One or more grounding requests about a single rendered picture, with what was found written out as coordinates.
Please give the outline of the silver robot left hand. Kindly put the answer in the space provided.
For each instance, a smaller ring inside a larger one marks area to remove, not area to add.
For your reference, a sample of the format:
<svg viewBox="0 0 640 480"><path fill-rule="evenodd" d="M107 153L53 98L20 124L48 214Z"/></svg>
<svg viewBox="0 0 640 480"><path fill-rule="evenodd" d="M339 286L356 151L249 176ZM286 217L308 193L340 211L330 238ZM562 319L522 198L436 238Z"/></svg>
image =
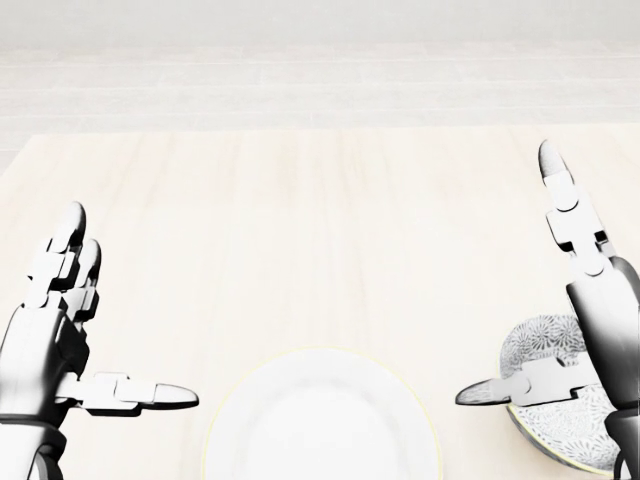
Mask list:
<svg viewBox="0 0 640 480"><path fill-rule="evenodd" d="M185 387L114 372L84 377L90 355L84 325L99 303L102 260L85 230L85 209L73 201L34 258L30 287L0 344L0 419L58 426L72 408L136 417L145 409L197 406L197 394Z"/></svg>

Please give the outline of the silver robot right hand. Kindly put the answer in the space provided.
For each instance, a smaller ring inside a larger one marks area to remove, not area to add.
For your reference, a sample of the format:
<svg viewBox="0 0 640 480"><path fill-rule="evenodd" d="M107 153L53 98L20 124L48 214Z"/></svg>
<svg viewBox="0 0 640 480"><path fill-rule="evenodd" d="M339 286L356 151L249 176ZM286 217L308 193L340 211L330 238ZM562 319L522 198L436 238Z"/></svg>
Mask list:
<svg viewBox="0 0 640 480"><path fill-rule="evenodd" d="M640 396L640 277L616 254L589 196L549 141L539 146L538 165L553 204L549 229L570 258L566 292L586 350L574 365L557 355L525 362L507 378L464 388L455 402L528 407L573 400L579 389L599 383L616 409L631 408Z"/></svg>

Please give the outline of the patterned bowl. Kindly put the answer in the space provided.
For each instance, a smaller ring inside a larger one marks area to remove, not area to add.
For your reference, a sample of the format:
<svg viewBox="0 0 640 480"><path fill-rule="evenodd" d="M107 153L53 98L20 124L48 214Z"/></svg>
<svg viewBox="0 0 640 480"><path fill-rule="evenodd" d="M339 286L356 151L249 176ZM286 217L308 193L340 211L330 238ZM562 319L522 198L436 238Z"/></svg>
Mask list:
<svg viewBox="0 0 640 480"><path fill-rule="evenodd" d="M585 350L574 316L539 315L519 323L506 336L498 368L502 377L508 377L524 362L550 356L573 366ZM613 472L619 447L607 434L604 421L614 408L599 384L578 390L574 400L509 405L507 411L525 438L554 460L591 473Z"/></svg>

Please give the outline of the white round plate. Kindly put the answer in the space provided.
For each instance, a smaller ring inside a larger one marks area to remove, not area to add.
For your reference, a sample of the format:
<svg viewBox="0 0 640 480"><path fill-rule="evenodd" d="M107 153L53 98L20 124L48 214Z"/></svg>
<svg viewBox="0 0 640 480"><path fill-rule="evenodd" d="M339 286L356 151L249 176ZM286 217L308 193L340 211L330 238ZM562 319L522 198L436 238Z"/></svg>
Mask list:
<svg viewBox="0 0 640 480"><path fill-rule="evenodd" d="M395 372L302 348L245 375L216 412L202 480L444 480L436 430Z"/></svg>

